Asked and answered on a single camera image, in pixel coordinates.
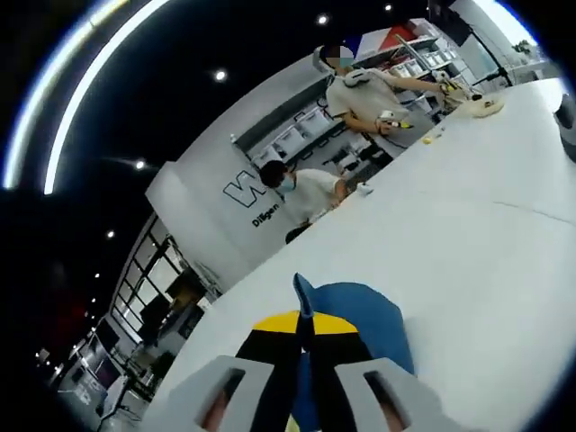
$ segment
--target recessed ceiling light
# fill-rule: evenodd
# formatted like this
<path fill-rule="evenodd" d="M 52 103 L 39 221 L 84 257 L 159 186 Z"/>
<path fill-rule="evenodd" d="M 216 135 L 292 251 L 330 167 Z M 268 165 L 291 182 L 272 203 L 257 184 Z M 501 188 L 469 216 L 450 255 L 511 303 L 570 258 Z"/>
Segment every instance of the recessed ceiling light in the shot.
<path fill-rule="evenodd" d="M 318 18 L 316 18 L 316 23 L 319 25 L 326 25 L 328 23 L 328 16 L 325 13 L 318 15 Z"/>
<path fill-rule="evenodd" d="M 214 74 L 214 79 L 216 81 L 224 81 L 228 74 L 224 70 L 219 70 Z"/>

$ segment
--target white countertop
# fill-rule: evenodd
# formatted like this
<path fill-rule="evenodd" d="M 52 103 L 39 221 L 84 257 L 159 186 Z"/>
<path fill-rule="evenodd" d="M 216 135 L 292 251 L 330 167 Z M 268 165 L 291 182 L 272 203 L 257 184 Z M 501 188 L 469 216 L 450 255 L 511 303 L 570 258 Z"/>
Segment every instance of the white countertop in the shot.
<path fill-rule="evenodd" d="M 552 395 L 576 348 L 576 165 L 551 111 L 558 80 L 508 89 L 503 110 L 461 108 L 222 296 L 148 408 L 266 316 L 298 309 L 313 284 L 368 284 L 396 302 L 419 379 L 467 427 L 520 429 Z"/>

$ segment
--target white t-shirt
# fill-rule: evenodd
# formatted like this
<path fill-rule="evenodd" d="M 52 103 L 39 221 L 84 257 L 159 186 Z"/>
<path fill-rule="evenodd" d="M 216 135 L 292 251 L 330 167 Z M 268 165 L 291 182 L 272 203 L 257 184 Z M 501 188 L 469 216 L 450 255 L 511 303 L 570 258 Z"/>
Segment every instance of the white t-shirt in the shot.
<path fill-rule="evenodd" d="M 389 110 L 399 120 L 405 118 L 410 111 L 401 105 L 392 91 L 395 77 L 376 68 L 366 71 L 372 74 L 373 78 L 356 87 L 346 87 L 342 76 L 335 77 L 326 90 L 330 115 L 336 117 L 352 111 L 359 120 L 373 123 L 382 111 Z"/>
<path fill-rule="evenodd" d="M 284 196 L 288 209 L 300 221 L 313 219 L 328 210 L 335 200 L 335 175 L 319 169 L 296 171 L 296 188 Z"/>

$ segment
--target short black hair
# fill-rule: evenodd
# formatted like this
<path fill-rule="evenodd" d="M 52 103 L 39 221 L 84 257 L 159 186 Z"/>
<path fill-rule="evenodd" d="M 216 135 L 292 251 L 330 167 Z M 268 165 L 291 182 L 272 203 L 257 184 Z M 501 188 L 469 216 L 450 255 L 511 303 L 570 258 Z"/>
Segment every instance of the short black hair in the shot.
<path fill-rule="evenodd" d="M 288 167 L 281 160 L 271 160 L 260 168 L 260 181 L 271 188 L 278 187 Z"/>
<path fill-rule="evenodd" d="M 319 57 L 322 62 L 329 68 L 333 68 L 327 61 L 328 57 L 340 57 L 340 46 L 339 43 L 327 43 L 319 51 Z"/>

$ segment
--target person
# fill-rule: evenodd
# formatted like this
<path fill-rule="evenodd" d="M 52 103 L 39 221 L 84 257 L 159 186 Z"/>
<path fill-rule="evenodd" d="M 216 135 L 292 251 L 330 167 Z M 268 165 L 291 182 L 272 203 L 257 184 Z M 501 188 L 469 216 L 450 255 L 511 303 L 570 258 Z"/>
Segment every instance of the person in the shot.
<path fill-rule="evenodd" d="M 300 219 L 301 227 L 338 207 L 347 196 L 341 178 L 319 169 L 292 173 L 280 160 L 271 160 L 260 168 L 260 181 L 284 197 L 289 211 Z"/>
<path fill-rule="evenodd" d="M 336 74 L 326 91 L 328 112 L 343 119 L 352 131 L 399 140 L 405 147 L 434 127 L 423 112 L 403 107 L 392 89 L 444 93 L 440 84 L 392 76 L 377 68 L 354 69 L 352 51 L 340 45 L 325 45 L 319 58 Z M 411 128 L 393 126 L 381 118 L 383 113 L 392 113 L 395 122 L 405 122 Z"/>

